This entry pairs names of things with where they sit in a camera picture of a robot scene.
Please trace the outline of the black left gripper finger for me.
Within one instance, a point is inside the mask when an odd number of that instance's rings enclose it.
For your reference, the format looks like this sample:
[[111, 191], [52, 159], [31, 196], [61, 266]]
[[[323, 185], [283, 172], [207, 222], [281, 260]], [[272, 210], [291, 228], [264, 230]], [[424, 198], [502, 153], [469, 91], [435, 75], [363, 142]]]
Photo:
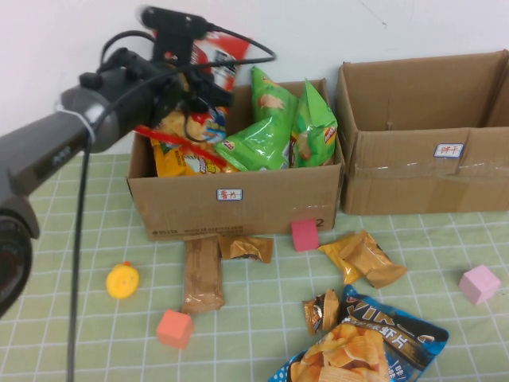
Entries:
[[210, 78], [198, 77], [189, 82], [192, 107], [230, 107], [234, 95], [222, 89]]

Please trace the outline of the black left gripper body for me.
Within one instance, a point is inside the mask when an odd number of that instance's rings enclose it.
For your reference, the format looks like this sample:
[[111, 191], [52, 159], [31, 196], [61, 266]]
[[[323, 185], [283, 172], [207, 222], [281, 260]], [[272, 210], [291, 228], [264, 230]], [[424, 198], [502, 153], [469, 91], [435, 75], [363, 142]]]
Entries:
[[[191, 64], [193, 43], [199, 37], [198, 27], [155, 27], [152, 59], [163, 73]], [[163, 80], [157, 96], [158, 104], [178, 104], [197, 97], [192, 82], [194, 72], [180, 72]]]

